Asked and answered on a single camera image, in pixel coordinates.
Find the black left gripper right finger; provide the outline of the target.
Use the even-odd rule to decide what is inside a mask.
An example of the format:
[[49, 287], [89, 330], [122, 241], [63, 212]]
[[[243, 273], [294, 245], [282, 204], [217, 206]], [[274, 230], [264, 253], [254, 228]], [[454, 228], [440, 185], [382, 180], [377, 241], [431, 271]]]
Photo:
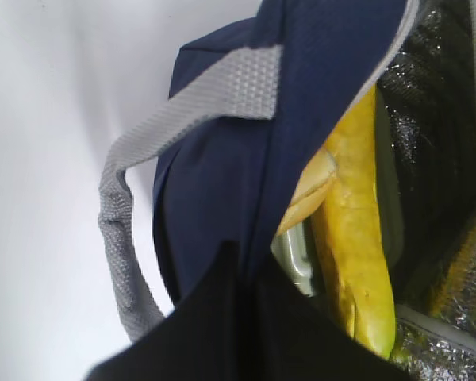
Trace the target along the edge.
[[258, 274], [254, 312], [245, 350], [247, 380], [409, 379], [337, 328], [278, 266]]

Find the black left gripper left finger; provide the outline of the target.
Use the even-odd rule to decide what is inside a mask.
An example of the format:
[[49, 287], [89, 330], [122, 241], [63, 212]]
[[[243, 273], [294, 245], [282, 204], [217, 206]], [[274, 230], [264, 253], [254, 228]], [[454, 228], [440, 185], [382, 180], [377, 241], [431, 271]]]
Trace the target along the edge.
[[238, 246], [227, 241], [199, 284], [162, 323], [94, 367], [89, 380], [247, 380], [248, 301]]

